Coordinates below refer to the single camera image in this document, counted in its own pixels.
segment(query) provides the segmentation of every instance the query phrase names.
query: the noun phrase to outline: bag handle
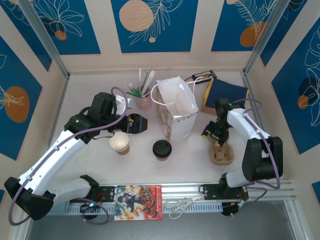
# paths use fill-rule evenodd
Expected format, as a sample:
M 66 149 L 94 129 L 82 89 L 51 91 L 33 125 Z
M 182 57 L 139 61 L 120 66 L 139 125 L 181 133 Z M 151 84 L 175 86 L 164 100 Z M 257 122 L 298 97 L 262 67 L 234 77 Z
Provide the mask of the bag handle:
M 202 80 L 202 79 L 204 79 L 204 77 L 203 77 L 203 76 L 200 76 L 200 77 L 198 77 L 196 80 L 190 81 L 190 82 L 187 82 L 187 83 L 186 83 L 186 84 L 192 84 L 192 83 L 193 83 L 193 92 L 192 92 L 193 95 L 195 95 L 196 82 L 198 82 L 198 81 L 200 81 L 200 80 Z M 154 98 L 152 97 L 152 93 L 154 92 L 155 87 L 158 86 L 158 85 L 159 85 L 159 84 L 154 85 L 153 88 L 151 89 L 151 92 L 150 92 L 151 100 L 154 101 L 156 104 L 160 104 L 160 105 L 163 105 L 163 106 L 167 106 L 167 105 L 165 105 L 165 104 L 163 104 L 163 103 L 161 103 L 161 102 L 158 102 L 158 101 L 154 100 Z

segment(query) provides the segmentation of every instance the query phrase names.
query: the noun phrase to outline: white table surface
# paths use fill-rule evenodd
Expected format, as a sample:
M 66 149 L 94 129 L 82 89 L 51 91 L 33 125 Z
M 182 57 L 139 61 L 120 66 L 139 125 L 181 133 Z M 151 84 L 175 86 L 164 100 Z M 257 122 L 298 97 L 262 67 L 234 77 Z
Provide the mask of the white table surface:
M 153 82 L 176 76 L 185 79 L 191 74 L 199 72 L 201 70 L 159 71 Z M 216 74 L 220 80 L 243 86 L 241 75 L 237 71 L 218 71 Z M 137 82 L 136 79 L 138 79 L 138 71 L 72 75 L 59 115 L 54 140 L 71 116 L 91 105 L 95 94 L 99 92 L 110 93 L 112 87 L 123 87 L 129 82 Z M 195 98 L 199 109 L 207 86 L 208 83 L 196 85 Z M 134 107 L 127 114 L 131 113 L 137 113 L 147 118 L 149 129 L 140 134 L 129 134 L 130 151 L 127 155 L 121 156 L 113 151 L 108 138 L 91 140 L 84 149 L 68 161 L 54 181 L 62 183 L 88 174 L 100 184 L 216 182 L 223 173 L 241 167 L 245 143 L 233 128 L 229 129 L 230 139 L 228 142 L 235 155 L 233 163 L 215 165 L 211 162 L 209 156 L 211 143 L 207 139 L 203 139 L 201 133 L 209 121 L 216 120 L 216 117 L 212 115 L 199 111 L 188 140 L 172 143 L 172 154 L 168 160 L 158 161 L 153 155 L 152 147 L 157 140 L 165 139 L 165 137 L 156 118 L 156 105 L 153 104 L 152 108 L 147 111 L 141 111 Z M 107 131 L 102 131 L 100 136 L 109 134 Z

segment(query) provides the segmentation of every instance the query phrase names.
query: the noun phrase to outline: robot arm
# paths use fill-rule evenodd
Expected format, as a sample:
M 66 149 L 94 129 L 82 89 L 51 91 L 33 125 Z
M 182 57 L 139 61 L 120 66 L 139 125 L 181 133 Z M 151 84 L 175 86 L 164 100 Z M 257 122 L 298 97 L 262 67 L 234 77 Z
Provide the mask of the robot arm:
M 16 199 L 16 203 L 33 219 L 43 218 L 50 209 L 57 204 L 87 196 L 90 191 L 99 184 L 89 177 L 83 175 L 80 178 L 59 184 L 52 185 L 51 182 L 57 173 L 64 167 L 67 161 L 91 139 L 100 134 L 98 131 L 90 131 L 80 134 L 60 148 L 58 145 L 65 139 L 83 130 L 102 127 L 113 123 L 119 119 L 126 108 L 126 99 L 121 96 L 114 96 L 109 93 L 100 92 L 95 95 L 90 107 L 84 108 L 79 114 L 70 118 L 64 126 L 58 139 L 50 149 L 41 157 L 29 170 L 23 173 L 19 178 L 10 177 L 4 183 L 11 198 L 14 198 L 18 189 L 26 181 L 21 194 Z M 109 127 L 109 132 L 121 130 L 125 133 L 138 134 L 148 128 L 148 120 L 138 114 L 125 116 L 117 124 Z M 48 156 L 52 150 L 53 154 L 39 167 L 42 160 Z M 36 174 L 31 178 L 31 172 L 39 167 Z
M 256 180 L 267 180 L 276 177 L 269 153 L 262 140 L 266 139 L 274 157 L 279 176 L 283 174 L 283 148 L 279 137 L 271 137 L 264 132 L 245 112 L 240 103 L 229 103 L 221 98 L 215 102 L 218 119 L 210 122 L 204 129 L 202 136 L 210 135 L 222 146 L 229 138 L 229 128 L 233 127 L 246 142 L 242 167 L 234 172 L 222 175 L 225 188 L 241 187 Z

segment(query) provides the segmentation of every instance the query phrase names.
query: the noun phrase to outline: black lid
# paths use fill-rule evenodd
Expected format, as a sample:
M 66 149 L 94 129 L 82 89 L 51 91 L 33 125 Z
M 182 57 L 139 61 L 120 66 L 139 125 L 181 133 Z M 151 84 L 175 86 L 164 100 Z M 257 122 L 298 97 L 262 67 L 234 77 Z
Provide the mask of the black lid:
M 153 154 L 157 158 L 167 158 L 172 152 L 171 144 L 166 140 L 156 141 L 152 148 Z

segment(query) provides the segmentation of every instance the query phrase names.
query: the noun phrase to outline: white paper bag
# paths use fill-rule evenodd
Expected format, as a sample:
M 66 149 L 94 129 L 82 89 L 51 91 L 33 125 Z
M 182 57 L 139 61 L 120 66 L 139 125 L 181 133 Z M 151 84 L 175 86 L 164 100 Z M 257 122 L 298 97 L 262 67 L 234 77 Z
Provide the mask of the white paper bag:
M 193 92 L 179 76 L 156 82 L 156 100 L 152 100 L 164 135 L 171 142 L 188 138 L 199 110 Z

